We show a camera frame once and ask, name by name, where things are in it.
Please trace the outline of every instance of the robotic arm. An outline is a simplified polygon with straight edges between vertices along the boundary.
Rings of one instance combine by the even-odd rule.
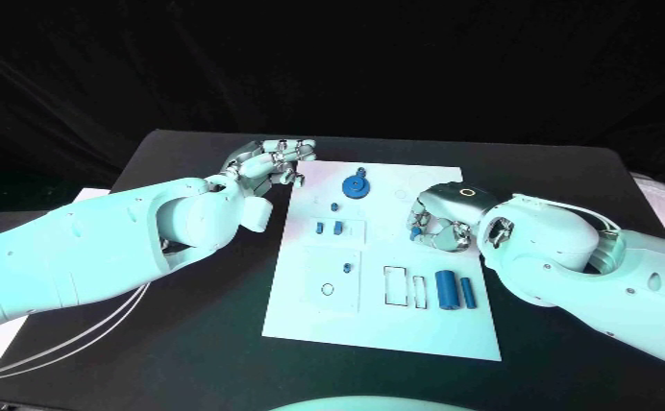
[[[594,216],[603,228],[596,230],[573,210]],[[428,234],[433,215],[443,229]],[[413,241],[453,253],[475,237],[485,265],[518,298],[560,306],[601,333],[665,359],[664,239],[622,230],[571,205],[525,195],[499,203],[462,182],[421,193],[407,228]]]
[[[274,183],[301,186],[293,162],[313,140],[238,149],[219,174],[66,205],[0,234],[0,323],[112,298],[219,250],[238,226],[265,229]]]

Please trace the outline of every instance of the robotic hand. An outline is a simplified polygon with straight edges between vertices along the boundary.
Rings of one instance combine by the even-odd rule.
[[[596,230],[573,210],[596,217],[603,228]],[[438,234],[424,233],[431,215],[443,225]],[[414,241],[453,253],[473,236],[485,265],[518,298],[560,306],[596,330],[665,359],[664,239],[622,230],[573,205],[525,195],[499,204],[460,182],[420,194],[407,227]]]
[[[66,205],[0,234],[0,323],[112,298],[211,255],[238,226],[264,231],[274,183],[301,186],[293,167],[313,140],[238,149],[219,174]]]

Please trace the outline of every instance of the black cloth background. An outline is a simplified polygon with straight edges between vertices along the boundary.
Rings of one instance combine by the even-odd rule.
[[[609,145],[665,173],[664,0],[1,10],[0,153],[59,176],[111,184],[154,128]]]

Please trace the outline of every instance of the black table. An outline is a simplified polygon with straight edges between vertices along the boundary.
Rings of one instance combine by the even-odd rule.
[[[260,134],[157,131],[114,187],[215,173]],[[619,157],[604,149],[317,137],[319,159],[460,166],[464,180],[584,206],[664,236]],[[265,233],[239,230],[213,256],[163,278],[115,331],[48,368],[0,380],[0,399],[74,410],[264,410],[320,397],[384,395],[476,409],[665,409],[665,362],[539,308],[485,269],[503,362],[264,338],[290,187],[274,187]],[[105,246],[121,246],[110,236]],[[115,298],[30,317],[4,360],[84,330]]]

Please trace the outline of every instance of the blue gear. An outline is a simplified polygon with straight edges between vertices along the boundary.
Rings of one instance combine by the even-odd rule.
[[[365,179],[365,168],[358,168],[355,176],[349,176],[342,183],[343,194],[359,200],[369,193],[369,181]]]

